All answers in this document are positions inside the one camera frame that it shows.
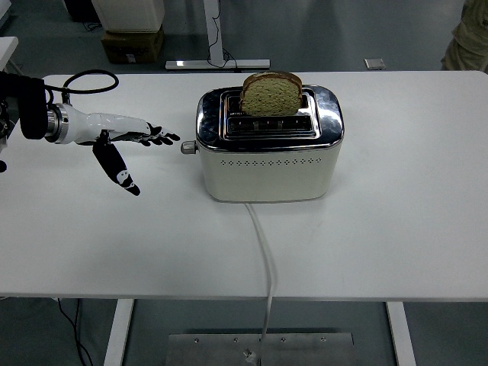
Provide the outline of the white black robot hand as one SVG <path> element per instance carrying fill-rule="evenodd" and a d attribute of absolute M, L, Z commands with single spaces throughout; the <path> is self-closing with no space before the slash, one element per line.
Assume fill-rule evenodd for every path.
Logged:
<path fill-rule="evenodd" d="M 59 108 L 60 117 L 53 135 L 54 142 L 90 146 L 109 179 L 135 196 L 140 194 L 140 189 L 134 183 L 115 143 L 124 141 L 143 146 L 170 146 L 180 140 L 172 131 L 154 126 L 144 119 L 117 114 L 84 114 L 68 104 L 58 104 L 56 107 Z"/>

